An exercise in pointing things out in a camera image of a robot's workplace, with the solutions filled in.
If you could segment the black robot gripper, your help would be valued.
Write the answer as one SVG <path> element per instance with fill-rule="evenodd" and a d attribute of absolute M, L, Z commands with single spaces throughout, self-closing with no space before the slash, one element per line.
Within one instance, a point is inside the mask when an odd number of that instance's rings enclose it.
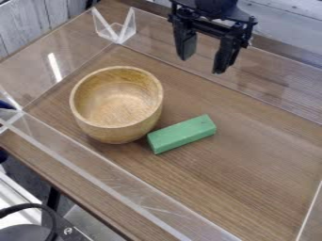
<path fill-rule="evenodd" d="M 213 72 L 222 74 L 234 64 L 244 48 L 249 47 L 254 16 L 244 12 L 238 0 L 170 0 L 169 22 L 174 25 L 177 52 L 187 60 L 197 51 L 197 32 L 221 40 L 215 54 Z"/>

